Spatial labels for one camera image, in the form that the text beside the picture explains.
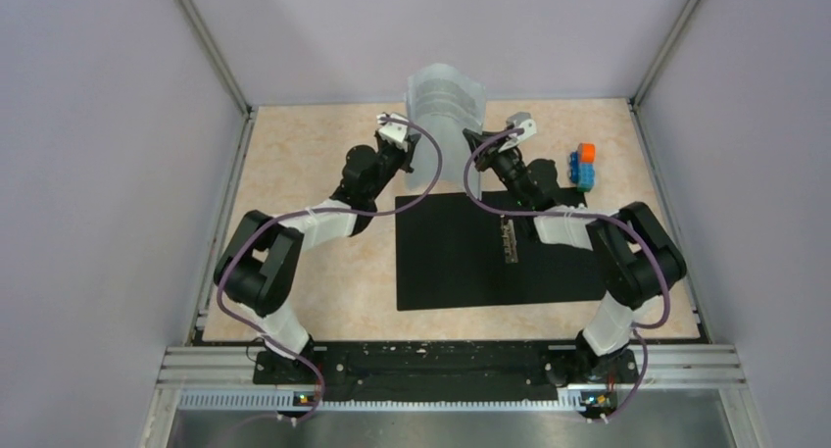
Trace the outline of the metal folder clip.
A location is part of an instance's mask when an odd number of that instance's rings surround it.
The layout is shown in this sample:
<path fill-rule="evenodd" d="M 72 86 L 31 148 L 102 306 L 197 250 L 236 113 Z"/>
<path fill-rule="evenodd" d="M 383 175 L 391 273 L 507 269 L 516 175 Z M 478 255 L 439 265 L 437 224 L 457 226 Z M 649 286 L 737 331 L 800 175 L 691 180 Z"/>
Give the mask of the metal folder clip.
<path fill-rule="evenodd" d="M 517 263 L 517 241 L 514 223 L 511 218 L 500 216 L 500 232 L 505 262 L 507 264 Z"/>

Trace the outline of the white printed paper stack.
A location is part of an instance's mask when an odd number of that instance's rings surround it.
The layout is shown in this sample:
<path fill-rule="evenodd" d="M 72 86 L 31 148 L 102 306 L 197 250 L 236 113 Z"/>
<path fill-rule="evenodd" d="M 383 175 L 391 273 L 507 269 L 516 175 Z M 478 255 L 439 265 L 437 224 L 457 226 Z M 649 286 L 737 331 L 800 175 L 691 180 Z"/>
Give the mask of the white printed paper stack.
<path fill-rule="evenodd" d="M 437 141 L 442 161 L 432 144 L 424 139 L 415 148 L 413 172 L 406 175 L 409 189 L 429 184 L 437 168 L 439 179 L 463 187 L 481 196 L 481 175 L 476 169 L 464 173 L 471 149 L 464 138 L 466 129 L 482 132 L 485 121 L 486 90 L 482 83 L 464 75 L 455 67 L 435 63 L 408 78 L 407 118 L 424 128 Z"/>

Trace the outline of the teal folder black inside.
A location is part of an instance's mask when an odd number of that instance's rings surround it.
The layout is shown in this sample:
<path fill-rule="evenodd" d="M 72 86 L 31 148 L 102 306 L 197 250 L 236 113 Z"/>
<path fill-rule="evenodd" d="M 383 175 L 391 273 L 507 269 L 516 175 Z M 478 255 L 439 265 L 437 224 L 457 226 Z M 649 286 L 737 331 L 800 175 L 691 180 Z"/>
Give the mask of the teal folder black inside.
<path fill-rule="evenodd" d="M 500 220 L 463 193 L 431 194 L 395 218 L 400 311 L 597 301 L 605 287 L 594 255 L 517 231 L 506 258 Z"/>

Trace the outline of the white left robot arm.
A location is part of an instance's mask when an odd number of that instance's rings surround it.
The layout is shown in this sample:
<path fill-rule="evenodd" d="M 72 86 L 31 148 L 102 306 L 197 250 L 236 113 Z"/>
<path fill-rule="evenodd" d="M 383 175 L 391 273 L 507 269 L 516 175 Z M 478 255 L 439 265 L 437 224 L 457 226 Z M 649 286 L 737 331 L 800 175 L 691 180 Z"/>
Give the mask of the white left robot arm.
<path fill-rule="evenodd" d="M 340 183 L 323 202 L 283 216 L 246 213 L 215 266 L 218 306 L 262 337 L 291 382 L 308 379 L 315 366 L 311 335 L 288 302 L 302 252 L 363 232 L 381 216 L 376 200 L 387 184 L 399 172 L 413 172 L 419 134 L 396 139 L 378 131 L 374 137 L 374 147 L 347 153 Z"/>

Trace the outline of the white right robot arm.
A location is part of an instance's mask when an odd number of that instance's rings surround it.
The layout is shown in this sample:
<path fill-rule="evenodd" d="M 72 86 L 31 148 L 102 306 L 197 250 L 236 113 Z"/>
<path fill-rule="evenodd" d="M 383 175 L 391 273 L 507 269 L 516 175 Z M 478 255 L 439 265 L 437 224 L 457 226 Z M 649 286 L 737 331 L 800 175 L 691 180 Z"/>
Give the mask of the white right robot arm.
<path fill-rule="evenodd" d="M 577 333 L 573 354 L 551 365 L 551 378 L 557 386 L 600 381 L 637 330 L 660 328 L 668 321 L 670 289 L 686 276 L 687 265 L 647 204 L 633 202 L 613 213 L 565 204 L 555 162 L 524 162 L 516 144 L 525 133 L 518 126 L 502 132 L 464 129 L 471 150 L 464 169 L 492 171 L 517 204 L 509 211 L 477 200 L 483 210 L 518 221 L 538 243 L 592 253 L 605 294 Z"/>

